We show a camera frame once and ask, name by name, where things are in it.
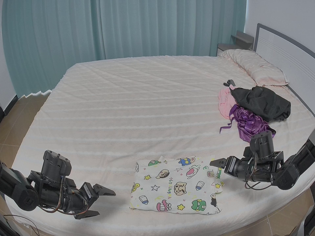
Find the mattress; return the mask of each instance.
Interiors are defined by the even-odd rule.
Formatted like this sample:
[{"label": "mattress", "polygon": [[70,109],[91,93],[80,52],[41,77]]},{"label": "mattress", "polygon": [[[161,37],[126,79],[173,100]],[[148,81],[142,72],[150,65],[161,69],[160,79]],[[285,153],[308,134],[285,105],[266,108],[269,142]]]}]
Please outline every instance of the mattress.
[{"label": "mattress", "polygon": [[[219,214],[129,209],[138,159],[242,157],[248,143],[239,138],[237,125],[219,134],[227,120],[218,111],[218,92],[228,79],[238,87],[255,85],[245,71],[223,57],[110,59],[69,68],[35,116],[13,168],[25,176],[31,170],[40,171],[44,151],[49,149],[70,159],[69,178],[77,186],[85,181],[99,183],[114,190],[116,197],[99,197],[90,209],[100,215],[81,220],[39,208],[22,211],[7,198],[11,212],[30,218],[39,229],[54,235],[213,236],[285,205],[311,185],[314,166],[287,191],[277,187],[246,190],[243,182],[221,174],[225,185],[217,195]],[[270,122],[277,131],[275,150],[283,150],[287,159],[304,144],[315,118],[287,87],[269,88],[291,102],[287,120]]]}]

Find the nightstand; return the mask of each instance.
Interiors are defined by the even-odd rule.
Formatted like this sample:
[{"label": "nightstand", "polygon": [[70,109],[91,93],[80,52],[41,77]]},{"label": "nightstand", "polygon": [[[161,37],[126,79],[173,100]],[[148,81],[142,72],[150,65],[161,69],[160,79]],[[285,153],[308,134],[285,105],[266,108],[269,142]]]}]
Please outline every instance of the nightstand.
[{"label": "nightstand", "polygon": [[236,35],[231,35],[231,37],[234,40],[234,44],[218,44],[217,56],[228,49],[248,50],[253,48],[254,37],[239,30],[236,32]]}]

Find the robotic arm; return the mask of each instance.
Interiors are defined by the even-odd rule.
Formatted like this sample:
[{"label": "robotic arm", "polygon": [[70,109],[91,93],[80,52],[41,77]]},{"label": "robotic arm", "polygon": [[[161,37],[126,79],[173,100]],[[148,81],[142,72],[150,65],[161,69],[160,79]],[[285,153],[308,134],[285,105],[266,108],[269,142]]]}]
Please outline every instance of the robotic arm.
[{"label": "robotic arm", "polygon": [[248,184],[248,181],[270,182],[271,186],[288,190],[315,162],[315,130],[300,150],[285,162],[283,162],[283,151],[274,151],[270,131],[252,136],[250,146],[245,148],[243,156],[242,159],[235,156],[221,158],[210,162],[210,165],[223,168],[224,173],[246,182],[252,189],[254,188]]},{"label": "robotic arm", "polygon": [[28,178],[0,163],[0,191],[22,210],[31,211],[38,206],[48,213],[58,211],[81,219],[99,215],[97,211],[89,210],[99,196],[116,195],[99,184],[92,187],[87,182],[77,189],[74,181],[66,178],[72,169],[70,160],[60,154],[47,150],[43,159],[41,172],[31,171]]}]

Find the wall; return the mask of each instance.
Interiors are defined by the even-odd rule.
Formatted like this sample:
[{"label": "wall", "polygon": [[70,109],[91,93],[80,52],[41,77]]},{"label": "wall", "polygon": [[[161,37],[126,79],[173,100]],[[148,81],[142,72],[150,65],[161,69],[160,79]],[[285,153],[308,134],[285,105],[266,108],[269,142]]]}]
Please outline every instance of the wall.
[{"label": "wall", "polygon": [[244,32],[255,37],[261,23],[315,52],[314,15],[315,0],[247,0]]},{"label": "wall", "polygon": [[2,107],[3,110],[5,110],[5,108],[14,98],[16,93],[10,78],[10,74],[8,71],[3,51],[1,27],[2,3],[3,0],[0,0],[0,106]]}]

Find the pillow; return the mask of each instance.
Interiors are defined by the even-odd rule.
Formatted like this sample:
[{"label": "pillow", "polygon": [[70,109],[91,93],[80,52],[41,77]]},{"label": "pillow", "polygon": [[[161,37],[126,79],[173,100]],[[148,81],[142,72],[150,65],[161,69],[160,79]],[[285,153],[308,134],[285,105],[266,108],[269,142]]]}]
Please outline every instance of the pillow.
[{"label": "pillow", "polygon": [[260,87],[283,86],[289,83],[281,69],[265,61],[254,51],[230,49],[220,53],[219,56],[237,63]]}]

